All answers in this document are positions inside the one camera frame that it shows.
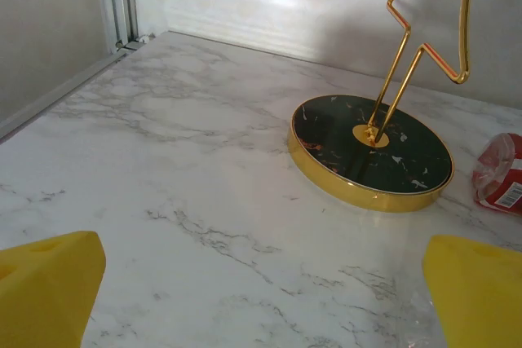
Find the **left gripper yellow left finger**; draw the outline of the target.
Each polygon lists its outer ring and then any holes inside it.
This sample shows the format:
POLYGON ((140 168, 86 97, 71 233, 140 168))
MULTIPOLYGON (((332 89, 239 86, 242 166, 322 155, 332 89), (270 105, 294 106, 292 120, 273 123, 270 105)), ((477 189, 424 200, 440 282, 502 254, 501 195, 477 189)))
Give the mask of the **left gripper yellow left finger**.
POLYGON ((94 231, 0 250, 0 348, 80 348, 105 267, 94 231))

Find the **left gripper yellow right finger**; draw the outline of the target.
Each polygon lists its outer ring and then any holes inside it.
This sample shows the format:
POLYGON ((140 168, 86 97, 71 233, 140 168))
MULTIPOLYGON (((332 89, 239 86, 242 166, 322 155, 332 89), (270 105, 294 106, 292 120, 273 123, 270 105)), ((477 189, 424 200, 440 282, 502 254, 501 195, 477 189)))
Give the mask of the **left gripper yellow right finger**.
POLYGON ((522 253, 433 236, 422 271, 448 348, 522 348, 522 253))

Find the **crumpled clear plastic wrapper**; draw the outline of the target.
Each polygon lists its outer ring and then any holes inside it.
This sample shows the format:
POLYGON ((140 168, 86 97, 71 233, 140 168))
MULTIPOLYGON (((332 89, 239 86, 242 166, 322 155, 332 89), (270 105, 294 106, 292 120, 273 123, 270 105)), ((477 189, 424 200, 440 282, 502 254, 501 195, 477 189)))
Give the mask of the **crumpled clear plastic wrapper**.
POLYGON ((401 297, 395 321, 396 348, 448 348, 430 296, 401 297))

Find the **small orange carton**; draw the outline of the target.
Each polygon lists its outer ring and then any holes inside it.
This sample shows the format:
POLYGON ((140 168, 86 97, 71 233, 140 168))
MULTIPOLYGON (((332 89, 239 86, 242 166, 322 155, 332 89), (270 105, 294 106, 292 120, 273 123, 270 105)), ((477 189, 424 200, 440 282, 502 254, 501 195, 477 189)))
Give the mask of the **small orange carton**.
POLYGON ((471 186, 476 204, 522 218, 522 135, 492 138, 476 160, 471 186))

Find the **aluminium frame rail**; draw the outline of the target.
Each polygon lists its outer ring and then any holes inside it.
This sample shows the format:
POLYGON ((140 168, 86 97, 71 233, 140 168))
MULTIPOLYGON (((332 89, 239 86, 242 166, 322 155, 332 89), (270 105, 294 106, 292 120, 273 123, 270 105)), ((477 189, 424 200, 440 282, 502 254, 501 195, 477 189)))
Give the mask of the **aluminium frame rail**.
POLYGON ((19 110, 6 120, 0 121, 0 144, 11 138, 14 134, 25 128, 28 124, 38 119, 44 112, 55 106, 66 96, 71 95, 75 90, 88 84, 91 80, 98 77, 105 70, 112 67, 124 57, 137 51, 144 43, 133 41, 120 48, 115 54, 106 59, 91 65, 77 75, 68 79, 52 91, 45 93, 41 98, 36 99, 23 109, 19 110))

